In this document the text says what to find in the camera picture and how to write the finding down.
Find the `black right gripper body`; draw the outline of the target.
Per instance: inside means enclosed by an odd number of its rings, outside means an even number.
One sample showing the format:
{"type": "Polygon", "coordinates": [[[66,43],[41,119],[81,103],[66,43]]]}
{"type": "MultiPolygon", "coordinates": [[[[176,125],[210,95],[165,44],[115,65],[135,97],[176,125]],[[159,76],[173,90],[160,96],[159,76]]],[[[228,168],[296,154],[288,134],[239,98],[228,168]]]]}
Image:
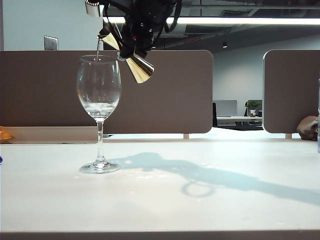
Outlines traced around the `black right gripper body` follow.
{"type": "Polygon", "coordinates": [[[168,25],[167,19],[177,11],[175,0],[111,0],[110,5],[124,13],[125,23],[122,35],[148,35],[173,31],[177,25],[177,16],[168,25]]]}

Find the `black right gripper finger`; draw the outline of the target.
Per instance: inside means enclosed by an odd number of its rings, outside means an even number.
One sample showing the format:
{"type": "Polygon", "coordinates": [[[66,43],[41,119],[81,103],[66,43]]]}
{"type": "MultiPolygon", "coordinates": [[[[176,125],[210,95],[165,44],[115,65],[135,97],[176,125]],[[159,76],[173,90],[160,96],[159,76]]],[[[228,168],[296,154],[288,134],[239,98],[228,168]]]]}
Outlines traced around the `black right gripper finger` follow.
{"type": "Polygon", "coordinates": [[[120,48],[119,56],[122,59],[128,59],[132,56],[140,56],[139,48],[137,47],[138,39],[140,38],[140,28],[137,24],[125,23],[121,29],[122,47],[120,48]]]}
{"type": "Polygon", "coordinates": [[[145,57],[153,44],[153,29],[139,28],[136,33],[136,54],[145,57]]]}

